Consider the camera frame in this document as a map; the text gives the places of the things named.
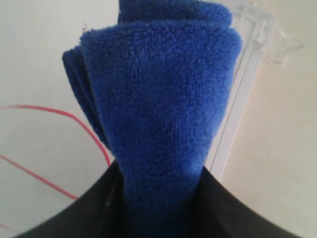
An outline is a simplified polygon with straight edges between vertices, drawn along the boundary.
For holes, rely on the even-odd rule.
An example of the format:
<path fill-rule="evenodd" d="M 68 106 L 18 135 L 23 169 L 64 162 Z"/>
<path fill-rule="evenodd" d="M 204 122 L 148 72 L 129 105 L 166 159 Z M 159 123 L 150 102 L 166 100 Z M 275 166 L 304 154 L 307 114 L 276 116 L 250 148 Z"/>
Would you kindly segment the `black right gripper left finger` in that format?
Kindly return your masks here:
<path fill-rule="evenodd" d="M 63 211 L 17 238 L 121 238 L 122 175 L 117 162 Z"/>

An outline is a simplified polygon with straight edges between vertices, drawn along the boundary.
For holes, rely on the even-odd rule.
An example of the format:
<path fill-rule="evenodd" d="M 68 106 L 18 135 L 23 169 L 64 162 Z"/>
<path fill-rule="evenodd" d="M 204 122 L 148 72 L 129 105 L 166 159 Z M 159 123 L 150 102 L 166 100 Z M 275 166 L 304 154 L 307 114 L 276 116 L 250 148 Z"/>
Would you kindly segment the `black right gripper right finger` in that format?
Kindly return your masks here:
<path fill-rule="evenodd" d="M 193 200 L 194 238 L 296 238 L 233 196 L 203 169 Z"/>

